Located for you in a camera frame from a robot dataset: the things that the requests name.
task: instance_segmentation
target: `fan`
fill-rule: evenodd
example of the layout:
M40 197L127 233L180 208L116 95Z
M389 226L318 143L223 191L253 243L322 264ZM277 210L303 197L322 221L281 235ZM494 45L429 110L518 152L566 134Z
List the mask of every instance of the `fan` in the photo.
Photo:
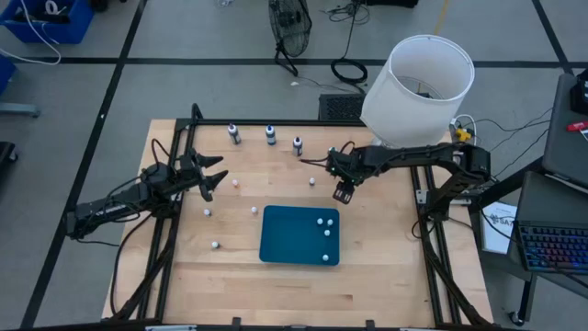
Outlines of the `fan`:
M274 61L298 76L289 57L301 55L309 45L312 21L306 0L269 0L269 21L276 38ZM278 59L280 53L288 64Z

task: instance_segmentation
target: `wooden tabletop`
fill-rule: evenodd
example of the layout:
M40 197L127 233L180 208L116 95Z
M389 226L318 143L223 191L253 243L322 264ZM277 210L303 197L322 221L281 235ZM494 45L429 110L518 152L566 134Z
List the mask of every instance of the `wooden tabletop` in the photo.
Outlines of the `wooden tabletop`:
M170 148L175 121L153 120L147 142L157 138ZM174 265L165 308L169 324L223 324L234 316L244 325L432 327L431 303L421 242L411 235L416 221L408 168L393 169L356 188L348 205L332 198L337 180L323 168L292 155L292 140L304 141L303 157L324 158L331 146L347 141L369 144L366 128L276 127L277 144L266 143L265 128L239 127L243 142L233 145L226 127L199 126L194 147L224 160L207 175L229 175L205 202L198 189L184 197ZM154 162L147 143L141 167ZM440 186L449 174L434 168ZM309 185L310 177L316 185ZM239 187L232 180L239 181ZM341 215L341 262L336 267L268 264L259 259L266 205L336 208ZM259 214L251 213L257 207ZM204 209L212 211L206 217ZM467 210L452 207L451 217L469 223ZM134 227L128 223L125 234ZM142 280L154 222L146 223L126 244L119 262L116 303L120 308ZM458 286L480 314L492 320L478 252L470 228L445 223L447 246ZM219 249L210 244L219 242ZM437 278L444 316L449 322L445 287ZM157 280L148 315L154 312ZM108 304L104 316L110 316Z

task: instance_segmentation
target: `white bin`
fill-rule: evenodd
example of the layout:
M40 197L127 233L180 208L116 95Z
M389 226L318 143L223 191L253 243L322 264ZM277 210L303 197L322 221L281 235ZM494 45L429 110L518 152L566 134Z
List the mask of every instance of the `white bin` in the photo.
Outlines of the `white bin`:
M401 83L411 80L435 98L421 97ZM366 95L361 120L390 147L437 144L473 81L473 63L456 43L431 35L410 37L392 50Z

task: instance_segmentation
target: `floor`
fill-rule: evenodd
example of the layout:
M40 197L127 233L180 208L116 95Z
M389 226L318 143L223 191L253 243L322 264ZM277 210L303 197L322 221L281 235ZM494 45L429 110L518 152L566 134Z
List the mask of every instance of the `floor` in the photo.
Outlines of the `floor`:
M0 8L7 3L0 0ZM342 88L324 59L343 54L349 26L330 22L320 10L344 4L309 1L311 41L300 56L309 60L299 67L302 76ZM557 37L555 48L537 5ZM368 84L397 42L433 33L442 6L440 0L421 0L415 9L371 8L370 21L355 28L348 53L352 59L377 60L369 62ZM111 1L107 12L95 15L81 44L59 46L63 64L17 65L0 101L35 104L42 115L0 118L0 141L14 142L20 151L0 191L5 266L0 329L21 325L66 201L78 194L79 201L100 198L134 176L151 119L187 117L193 102L206 118L317 118L319 95L334 90L297 80L271 64L275 44L266 7L265 0L235 0L226 7L216 0ZM588 33L586 11L584 0L565 5L556 0L451 1L439 34L464 48L477 66L459 112L516 127L550 108L563 73L560 63L569 63L576 74L588 66L582 37ZM23 56L52 56L43 45L20 43L5 29L0 44ZM556 52L558 44L562 51ZM300 84L292 86L293 81ZM544 130L521 131L493 152L493 172ZM97 145L88 145L98 134ZM481 123L479 136L482 147L492 148L505 133ZM544 141L499 178L540 156ZM516 203L516 195L506 201ZM92 238L117 242L120 234L120 227L109 226ZM115 253L111 247L66 239L34 325L97 321ZM484 276L495 321L514 327L505 313L517 309L522 282L491 268L484 268ZM588 301L541 280L526 328L581 330L588 323L586 311Z

